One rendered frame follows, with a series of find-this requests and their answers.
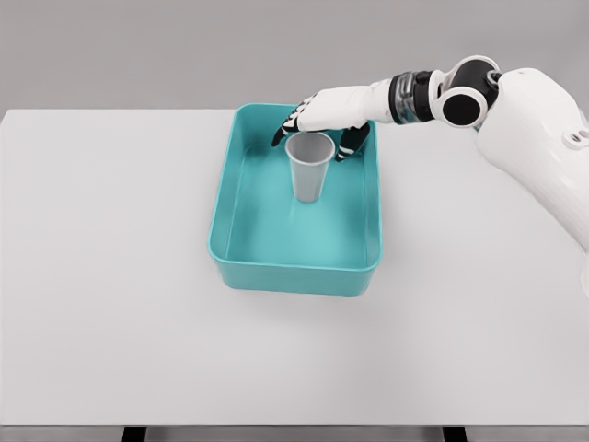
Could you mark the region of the grey paper cup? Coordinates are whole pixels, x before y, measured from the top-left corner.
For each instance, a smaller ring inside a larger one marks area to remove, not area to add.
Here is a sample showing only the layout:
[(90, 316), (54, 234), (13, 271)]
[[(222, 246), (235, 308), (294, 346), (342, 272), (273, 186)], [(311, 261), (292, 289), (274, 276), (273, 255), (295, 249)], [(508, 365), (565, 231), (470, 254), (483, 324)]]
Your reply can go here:
[(303, 203), (313, 203), (321, 194), (335, 144), (323, 133), (291, 135), (285, 144), (289, 157), (294, 197)]

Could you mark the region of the teal rectangular plastic basket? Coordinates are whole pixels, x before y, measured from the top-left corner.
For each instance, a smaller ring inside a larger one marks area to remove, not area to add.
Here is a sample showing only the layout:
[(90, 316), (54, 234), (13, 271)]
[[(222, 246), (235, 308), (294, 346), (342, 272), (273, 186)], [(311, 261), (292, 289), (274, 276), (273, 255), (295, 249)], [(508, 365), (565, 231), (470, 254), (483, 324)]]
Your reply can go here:
[(382, 259), (376, 128), (360, 151), (329, 164), (313, 203), (293, 192), (283, 145), (271, 146), (292, 104), (235, 112), (208, 237), (224, 283), (235, 289), (353, 297)]

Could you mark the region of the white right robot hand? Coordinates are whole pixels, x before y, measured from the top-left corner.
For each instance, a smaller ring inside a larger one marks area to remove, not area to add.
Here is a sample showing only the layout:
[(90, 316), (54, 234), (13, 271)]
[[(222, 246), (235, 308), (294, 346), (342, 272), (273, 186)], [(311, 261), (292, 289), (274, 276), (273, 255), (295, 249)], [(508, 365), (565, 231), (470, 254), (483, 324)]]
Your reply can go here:
[(335, 161), (353, 156), (371, 132), (362, 107), (366, 91), (365, 86), (327, 88), (304, 99), (277, 129), (271, 146), (291, 134), (341, 130)]

